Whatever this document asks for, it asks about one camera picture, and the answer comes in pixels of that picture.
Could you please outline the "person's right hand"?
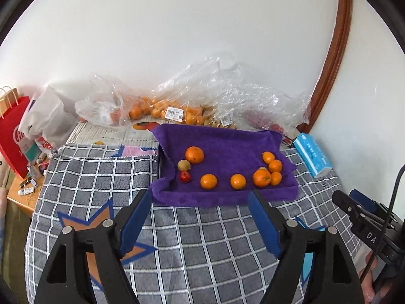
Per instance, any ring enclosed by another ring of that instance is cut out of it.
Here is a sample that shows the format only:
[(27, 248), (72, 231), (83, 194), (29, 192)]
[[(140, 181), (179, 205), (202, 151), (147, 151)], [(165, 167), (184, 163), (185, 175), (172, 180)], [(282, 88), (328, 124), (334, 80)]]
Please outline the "person's right hand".
[(373, 289), (372, 271), (377, 267), (377, 265), (378, 265), (378, 259), (375, 258), (370, 265), (369, 271), (367, 272), (367, 274), (365, 275), (365, 277), (361, 283), (365, 304), (371, 303), (371, 301), (375, 298), (376, 295), (378, 295), (380, 298), (384, 298), (388, 294), (390, 288), (392, 287), (392, 283), (387, 282), (378, 292), (376, 292)]

